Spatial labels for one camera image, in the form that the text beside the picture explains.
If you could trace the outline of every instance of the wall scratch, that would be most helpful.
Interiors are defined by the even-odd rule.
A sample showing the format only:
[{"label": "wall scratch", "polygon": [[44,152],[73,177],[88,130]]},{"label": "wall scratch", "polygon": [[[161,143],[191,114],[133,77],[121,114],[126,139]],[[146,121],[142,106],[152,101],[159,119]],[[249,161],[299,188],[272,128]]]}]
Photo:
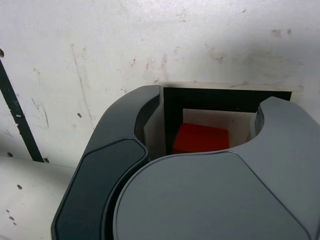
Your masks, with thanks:
[{"label": "wall scratch", "polygon": [[35,100],[33,98],[31,98],[33,105],[35,106],[35,108],[37,109],[37,111],[41,114],[41,116],[43,116],[42,112],[40,111],[39,105],[36,104]]},{"label": "wall scratch", "polygon": [[46,109],[42,103],[41,103],[41,107],[42,107],[44,115],[45,115],[46,126],[47,126],[47,128],[49,128],[49,121],[48,121],[47,112],[46,112]]},{"label": "wall scratch", "polygon": [[6,135],[8,135],[8,136],[10,136],[10,137],[12,137],[12,138],[14,138],[14,137],[11,135],[11,133],[9,132],[9,130],[6,130],[6,131],[4,132],[4,134],[6,134]]},{"label": "wall scratch", "polygon": [[71,46],[71,50],[72,50],[72,56],[73,56],[76,72],[77,72],[77,75],[78,75],[78,78],[79,78],[79,81],[80,81],[80,85],[81,85],[81,92],[82,92],[85,108],[86,108],[87,113],[88,113],[88,115],[90,117],[91,124],[92,124],[92,129],[95,130],[94,122],[93,122],[93,119],[92,119],[92,115],[90,113],[90,109],[89,109],[89,105],[88,105],[88,101],[87,101],[87,97],[86,97],[86,93],[85,93],[85,89],[84,89],[84,85],[83,85],[83,80],[82,80],[82,77],[81,77],[80,72],[79,72],[79,67],[78,67],[78,63],[77,63],[77,59],[76,59],[76,55],[75,55],[75,50],[74,50],[74,45],[71,44],[70,46]]}]

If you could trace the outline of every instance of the red cube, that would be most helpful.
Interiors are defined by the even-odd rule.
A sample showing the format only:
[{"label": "red cube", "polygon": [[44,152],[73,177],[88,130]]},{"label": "red cube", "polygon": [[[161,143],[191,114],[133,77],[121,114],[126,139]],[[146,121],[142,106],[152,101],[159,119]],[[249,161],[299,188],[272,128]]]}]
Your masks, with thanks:
[{"label": "red cube", "polygon": [[209,126],[183,123],[173,144],[173,154],[201,153],[229,148],[229,132]]}]

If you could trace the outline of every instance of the black vertical strip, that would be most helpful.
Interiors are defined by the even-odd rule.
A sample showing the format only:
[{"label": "black vertical strip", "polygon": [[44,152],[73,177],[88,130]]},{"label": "black vertical strip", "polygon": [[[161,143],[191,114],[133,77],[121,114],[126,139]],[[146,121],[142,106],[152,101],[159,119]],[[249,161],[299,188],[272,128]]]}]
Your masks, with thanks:
[{"label": "black vertical strip", "polygon": [[0,61],[0,89],[6,104],[11,112],[11,115],[17,124],[20,135],[24,141],[26,148],[29,151],[29,154],[33,161],[44,163],[43,158],[41,157],[40,151],[34,139],[34,136],[31,133],[28,122],[25,118],[25,115],[21,109],[17,96],[14,89],[10,83],[10,80],[6,74],[5,68]]}]

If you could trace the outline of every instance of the gray plastic housing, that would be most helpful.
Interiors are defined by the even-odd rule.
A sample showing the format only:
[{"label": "gray plastic housing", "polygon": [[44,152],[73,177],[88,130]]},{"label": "gray plastic housing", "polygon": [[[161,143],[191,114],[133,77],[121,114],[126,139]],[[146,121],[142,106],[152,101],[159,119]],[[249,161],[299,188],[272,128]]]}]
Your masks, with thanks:
[{"label": "gray plastic housing", "polygon": [[318,239],[320,126],[270,97],[255,130],[243,145],[140,169],[118,198],[114,239]]}]

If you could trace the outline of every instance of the white wall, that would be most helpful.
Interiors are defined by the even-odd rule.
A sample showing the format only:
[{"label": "white wall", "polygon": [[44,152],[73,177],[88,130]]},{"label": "white wall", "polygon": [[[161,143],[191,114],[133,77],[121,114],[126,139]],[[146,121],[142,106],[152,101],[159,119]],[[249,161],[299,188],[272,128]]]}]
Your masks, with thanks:
[{"label": "white wall", "polygon": [[[42,156],[75,167],[104,111],[157,82],[304,87],[299,104],[320,123],[319,9],[317,0],[2,0],[1,61]],[[2,152],[30,160],[1,101],[0,138],[11,144]]]},{"label": "white wall", "polygon": [[0,156],[0,240],[50,240],[51,223],[74,171]]}]

